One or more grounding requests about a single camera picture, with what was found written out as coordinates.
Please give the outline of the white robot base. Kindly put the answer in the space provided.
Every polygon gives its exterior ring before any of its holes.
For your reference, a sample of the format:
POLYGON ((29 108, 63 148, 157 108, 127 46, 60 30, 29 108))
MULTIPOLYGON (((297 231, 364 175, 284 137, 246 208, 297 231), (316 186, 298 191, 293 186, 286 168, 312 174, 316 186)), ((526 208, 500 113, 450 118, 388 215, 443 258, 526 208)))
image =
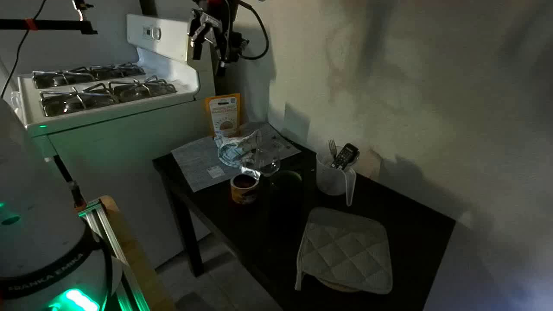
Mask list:
POLYGON ((0 311, 105 311, 113 267, 11 108, 0 103, 0 311))

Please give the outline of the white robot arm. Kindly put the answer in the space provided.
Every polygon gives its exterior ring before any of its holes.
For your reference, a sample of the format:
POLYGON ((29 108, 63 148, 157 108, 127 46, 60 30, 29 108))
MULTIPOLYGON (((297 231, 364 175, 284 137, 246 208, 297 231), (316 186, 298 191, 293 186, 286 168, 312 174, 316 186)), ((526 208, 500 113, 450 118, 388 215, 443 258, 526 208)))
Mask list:
POLYGON ((195 9, 191 11, 191 22, 188 29, 188 48, 191 60, 202 58, 202 48, 212 46, 217 53, 219 67, 236 63, 238 60, 257 61, 269 51, 269 39, 264 23, 257 11, 245 0, 191 0, 195 9), (248 11, 262 34, 264 49, 257 56, 246 56, 246 41, 234 32, 233 23, 240 9, 248 11))

